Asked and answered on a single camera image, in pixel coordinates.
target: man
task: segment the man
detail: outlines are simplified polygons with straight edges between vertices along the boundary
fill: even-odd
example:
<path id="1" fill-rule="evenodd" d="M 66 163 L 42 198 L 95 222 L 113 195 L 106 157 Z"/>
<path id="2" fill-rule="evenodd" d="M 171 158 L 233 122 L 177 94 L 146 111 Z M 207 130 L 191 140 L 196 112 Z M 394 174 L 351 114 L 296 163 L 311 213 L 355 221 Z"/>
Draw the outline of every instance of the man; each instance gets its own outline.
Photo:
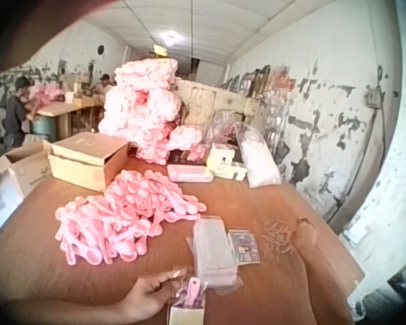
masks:
<path id="1" fill-rule="evenodd" d="M 99 79 L 101 83 L 95 87 L 95 93 L 105 95 L 111 89 L 113 83 L 110 81 L 110 75 L 106 73 Z"/>
<path id="2" fill-rule="evenodd" d="M 6 116 L 2 120 L 7 148 L 18 148 L 23 145 L 26 134 L 22 130 L 22 122 L 26 118 L 33 121 L 39 109 L 33 101 L 28 101 L 30 86 L 31 83 L 26 77 L 18 77 L 15 81 L 15 93 L 7 100 Z"/>

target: ceiling panel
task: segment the ceiling panel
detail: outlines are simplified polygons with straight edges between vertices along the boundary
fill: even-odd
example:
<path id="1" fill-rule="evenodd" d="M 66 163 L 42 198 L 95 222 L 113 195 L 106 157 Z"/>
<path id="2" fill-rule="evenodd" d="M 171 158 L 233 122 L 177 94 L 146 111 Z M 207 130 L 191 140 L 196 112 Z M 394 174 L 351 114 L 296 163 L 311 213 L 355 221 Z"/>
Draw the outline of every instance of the ceiling panel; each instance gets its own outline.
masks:
<path id="1" fill-rule="evenodd" d="M 111 28 L 111 30 L 122 36 L 137 36 L 150 38 L 150 33 L 143 26 L 114 27 Z"/>
<path id="2" fill-rule="evenodd" d="M 231 53 L 238 45 L 228 45 L 224 41 L 216 42 L 214 39 L 195 38 L 193 40 L 194 46 L 205 47 L 207 49 L 216 48 L 225 53 Z"/>
<path id="3" fill-rule="evenodd" d="M 215 0 L 194 0 L 193 13 L 208 20 L 218 20 L 255 30 L 268 19 L 248 10 Z"/>
<path id="4" fill-rule="evenodd" d="M 107 27 L 141 26 L 139 20 L 128 8 L 99 10 L 90 14 L 89 18 Z"/>
<path id="5" fill-rule="evenodd" d="M 280 10 L 295 0 L 217 0 L 254 12 L 263 17 L 272 18 Z"/>
<path id="6" fill-rule="evenodd" d="M 252 35 L 247 41 L 239 46 L 231 55 L 231 59 L 235 60 L 243 56 L 245 53 L 254 49 L 258 44 L 262 43 L 266 39 L 265 36 L 258 33 Z"/>
<path id="7" fill-rule="evenodd" d="M 130 37 L 123 37 L 125 41 L 128 41 L 130 44 L 134 44 L 137 47 L 147 47 L 151 48 L 154 45 L 153 40 L 151 40 L 149 37 L 135 37 L 135 36 L 130 36 Z"/>
<path id="8" fill-rule="evenodd" d="M 162 7 L 190 9 L 191 0 L 125 0 L 132 8 L 138 7 Z"/>
<path id="9" fill-rule="evenodd" d="M 319 4 L 316 0 L 297 0 L 287 6 L 284 11 L 262 27 L 259 30 L 259 33 L 267 36 L 274 35 L 316 9 L 319 9 Z"/>
<path id="10" fill-rule="evenodd" d="M 146 28 L 150 31 L 152 35 L 160 35 L 165 32 L 174 31 L 181 35 L 182 37 L 191 37 L 191 25 L 173 22 L 169 23 L 153 23 L 153 22 L 143 22 Z"/>
<path id="11" fill-rule="evenodd" d="M 212 33 L 216 32 L 223 35 L 225 38 L 232 37 L 239 41 L 243 41 L 253 34 L 253 31 L 247 28 L 229 24 L 222 20 L 209 20 L 206 16 L 194 16 L 193 29 L 207 30 Z"/>
<path id="12" fill-rule="evenodd" d="M 179 8 L 136 7 L 134 13 L 146 22 L 189 22 L 191 26 L 191 11 Z"/>
<path id="13" fill-rule="evenodd" d="M 182 39 L 168 49 L 226 63 L 334 0 L 120 0 L 89 14 L 87 20 L 148 55 L 164 45 L 162 33 Z"/>

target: table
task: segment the table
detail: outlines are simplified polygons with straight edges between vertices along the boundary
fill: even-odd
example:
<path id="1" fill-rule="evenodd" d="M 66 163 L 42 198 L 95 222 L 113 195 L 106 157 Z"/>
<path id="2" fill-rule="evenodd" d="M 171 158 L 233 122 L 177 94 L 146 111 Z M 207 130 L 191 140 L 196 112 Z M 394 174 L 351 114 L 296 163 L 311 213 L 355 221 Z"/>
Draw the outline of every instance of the table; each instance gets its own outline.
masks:
<path id="1" fill-rule="evenodd" d="M 165 167 L 132 158 L 125 169 L 166 173 Z M 216 178 L 210 184 L 182 183 L 181 188 L 205 203 L 207 214 L 222 217 L 227 229 L 255 233 L 259 248 L 265 246 L 260 234 L 268 220 L 293 225 L 296 218 L 308 217 L 319 230 L 317 245 L 346 295 L 361 281 L 363 272 L 335 233 L 290 184 L 250 189 L 246 182 Z M 129 292 L 138 276 L 194 264 L 185 240 L 192 234 L 192 222 L 180 221 L 163 224 L 163 235 L 149 238 L 148 253 L 135 262 L 117 259 L 93 267 L 78 261 L 69 266 L 54 239 L 59 227 L 54 211 L 75 196 L 94 193 L 50 177 L 18 207 L 0 230 L 0 299 L 113 303 Z M 261 264 L 241 266 L 240 278 L 243 287 L 227 296 L 208 291 L 205 324 L 310 324 L 307 274 L 298 253 L 278 259 L 261 249 Z M 144 324 L 165 324 L 165 319 L 166 308 Z"/>
<path id="2" fill-rule="evenodd" d="M 42 107 L 37 111 L 37 114 L 48 116 L 56 119 L 57 125 L 57 139 L 63 140 L 72 135 L 71 112 L 77 110 L 84 110 L 91 108 L 91 115 L 93 115 L 94 106 L 75 106 L 74 104 L 54 102 L 50 105 Z"/>

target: person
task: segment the person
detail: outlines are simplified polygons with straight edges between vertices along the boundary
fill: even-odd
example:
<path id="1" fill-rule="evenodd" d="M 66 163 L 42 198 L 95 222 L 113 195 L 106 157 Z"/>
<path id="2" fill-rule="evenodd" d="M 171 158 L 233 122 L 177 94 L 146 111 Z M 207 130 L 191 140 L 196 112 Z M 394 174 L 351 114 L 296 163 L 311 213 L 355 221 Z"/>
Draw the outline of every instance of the person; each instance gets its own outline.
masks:
<path id="1" fill-rule="evenodd" d="M 101 83 L 95 86 L 94 93 L 98 95 L 105 95 L 107 91 L 111 89 L 113 83 L 110 81 L 110 75 L 107 73 L 104 73 L 99 79 Z"/>
<path id="2" fill-rule="evenodd" d="M 33 121 L 39 106 L 34 100 L 29 101 L 30 81 L 25 76 L 20 76 L 15 81 L 15 93 L 9 97 L 6 103 L 6 115 L 2 120 L 5 129 L 5 141 L 8 148 L 18 148 L 26 140 L 26 134 L 22 130 L 22 122 L 26 118 Z"/>
<path id="3" fill-rule="evenodd" d="M 354 324 L 347 297 L 331 272 L 329 261 L 315 244 L 316 239 L 317 230 L 308 219 L 299 219 L 292 244 L 302 257 L 307 271 L 309 301 L 315 318 L 307 325 Z M 185 273 L 186 269 L 181 269 L 139 278 L 129 294 L 112 305 L 95 307 L 29 299 L 13 301 L 5 307 L 18 324 L 130 324 L 157 314 L 178 289 L 179 283 L 175 279 Z"/>

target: hand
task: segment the hand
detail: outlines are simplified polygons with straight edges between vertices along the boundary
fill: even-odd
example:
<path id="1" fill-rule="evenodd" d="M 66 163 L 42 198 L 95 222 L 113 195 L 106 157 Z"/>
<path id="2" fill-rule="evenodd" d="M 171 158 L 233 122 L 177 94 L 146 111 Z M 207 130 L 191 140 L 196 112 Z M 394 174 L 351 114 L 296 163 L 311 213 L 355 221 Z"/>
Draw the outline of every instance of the hand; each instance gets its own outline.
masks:
<path id="1" fill-rule="evenodd" d="M 168 281 L 186 274 L 185 269 L 138 278 L 129 294 L 118 304 L 128 322 L 139 322 L 156 315 L 179 288 L 176 281 Z"/>

